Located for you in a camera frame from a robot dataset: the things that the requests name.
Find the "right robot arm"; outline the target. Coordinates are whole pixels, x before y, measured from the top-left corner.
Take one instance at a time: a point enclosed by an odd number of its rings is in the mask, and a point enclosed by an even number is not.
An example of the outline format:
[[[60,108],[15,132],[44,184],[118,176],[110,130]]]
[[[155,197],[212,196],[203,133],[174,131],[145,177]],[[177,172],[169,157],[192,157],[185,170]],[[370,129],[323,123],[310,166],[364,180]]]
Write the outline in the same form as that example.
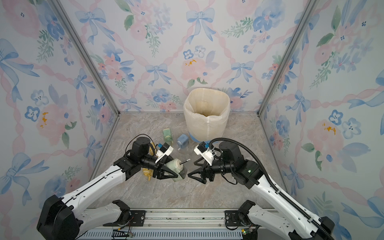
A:
[[[252,201],[245,201],[238,211],[246,226],[264,227],[284,240],[333,239],[335,223],[328,217],[319,217],[286,193],[244,144],[229,138],[216,138],[209,144],[199,143],[194,152],[205,163],[196,161],[198,169],[190,172],[189,178],[206,184],[212,182],[215,175],[231,174],[236,184],[258,194],[279,212],[275,215]]]

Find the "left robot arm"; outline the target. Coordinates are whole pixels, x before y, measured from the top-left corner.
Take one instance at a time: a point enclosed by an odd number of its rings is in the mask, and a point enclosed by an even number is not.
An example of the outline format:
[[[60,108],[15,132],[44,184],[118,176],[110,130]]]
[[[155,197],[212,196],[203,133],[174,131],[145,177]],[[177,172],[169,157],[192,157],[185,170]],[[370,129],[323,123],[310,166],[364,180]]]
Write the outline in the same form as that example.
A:
[[[75,240],[102,225],[129,225],[134,217],[130,207],[121,200],[96,209],[88,207],[142,168],[153,170],[153,178],[158,180],[177,178],[177,173],[166,166],[173,159],[173,147],[165,143],[159,150],[154,150],[150,138],[138,137],[130,150],[95,179],[62,197],[49,197],[37,223],[38,232],[46,240]]]

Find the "yellow pencil sharpener front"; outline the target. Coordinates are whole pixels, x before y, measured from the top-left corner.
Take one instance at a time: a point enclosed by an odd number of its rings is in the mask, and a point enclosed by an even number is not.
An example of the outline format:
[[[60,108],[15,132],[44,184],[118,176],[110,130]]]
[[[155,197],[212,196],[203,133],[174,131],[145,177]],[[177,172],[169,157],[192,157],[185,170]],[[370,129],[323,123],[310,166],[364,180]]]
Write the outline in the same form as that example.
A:
[[[148,179],[148,181],[150,181],[153,176],[153,171],[150,169],[143,168],[143,174]]]

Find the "pale green pencil sharpener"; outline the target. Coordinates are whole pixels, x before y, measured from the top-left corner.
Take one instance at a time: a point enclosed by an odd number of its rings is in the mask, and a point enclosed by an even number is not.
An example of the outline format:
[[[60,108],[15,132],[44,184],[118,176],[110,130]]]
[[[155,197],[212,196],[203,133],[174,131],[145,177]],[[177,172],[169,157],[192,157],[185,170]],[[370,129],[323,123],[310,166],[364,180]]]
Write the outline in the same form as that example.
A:
[[[186,167],[184,167],[184,164],[182,164],[181,160],[174,159],[169,163],[169,167],[171,171],[174,171],[178,174],[178,178],[172,179],[174,182],[178,182],[186,178],[188,170]]]

